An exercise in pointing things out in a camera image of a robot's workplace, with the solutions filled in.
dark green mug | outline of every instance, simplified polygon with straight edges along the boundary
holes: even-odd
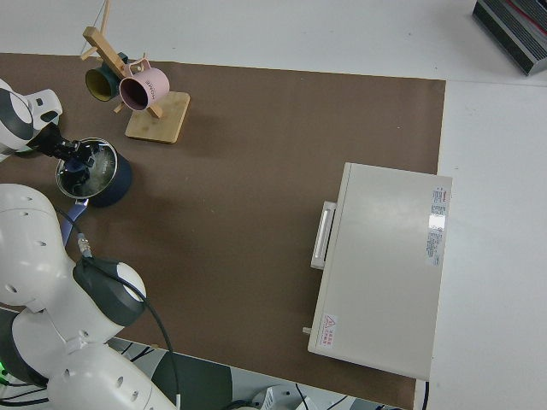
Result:
[[[121,60],[127,64],[127,56],[119,53]],[[85,85],[97,100],[109,101],[120,93],[121,79],[104,62],[101,67],[93,68],[85,73]]]

wooden mug holder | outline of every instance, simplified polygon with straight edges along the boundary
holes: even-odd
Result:
[[[82,54],[81,58],[85,60],[97,52],[118,78],[124,79],[126,77],[125,63],[103,36],[108,10],[107,5],[101,31],[93,26],[85,28],[83,35],[91,48]],[[170,91],[164,98],[146,110],[133,111],[127,124],[126,135],[135,139],[174,144],[179,138],[180,128],[189,105],[190,95],[188,93]],[[120,104],[115,108],[115,112],[120,112],[123,106],[123,103]]]

pink mug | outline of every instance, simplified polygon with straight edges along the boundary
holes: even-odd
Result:
[[[131,66],[142,64],[143,71],[133,73]],[[135,111],[147,109],[169,93],[167,75],[159,68],[150,66],[146,58],[141,58],[124,66],[126,77],[120,82],[120,97]]]

brown table cover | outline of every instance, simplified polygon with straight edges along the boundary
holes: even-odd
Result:
[[[51,88],[63,137],[104,138],[132,164],[127,195],[80,224],[96,256],[141,274],[175,350],[411,408],[413,379],[309,353],[302,328],[321,281],[309,267],[321,207],[336,201],[344,163],[437,172],[444,82],[158,62],[171,90],[191,95],[169,145],[124,136],[131,111],[114,114],[119,99],[99,102],[85,88],[97,65],[0,54],[0,78],[23,94]],[[0,182],[68,210],[55,168],[43,155],[12,155]],[[165,346],[149,313],[120,336]]]

warning label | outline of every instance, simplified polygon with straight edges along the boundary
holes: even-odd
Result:
[[[321,325],[320,341],[319,345],[322,348],[331,349],[334,343],[334,333],[336,332],[336,323],[338,322],[338,316],[332,314],[323,314],[323,321]]]
[[[448,195],[447,190],[442,187],[438,187],[432,193],[429,232],[426,243],[426,260],[428,264],[435,267],[441,263],[446,209],[449,200]]]

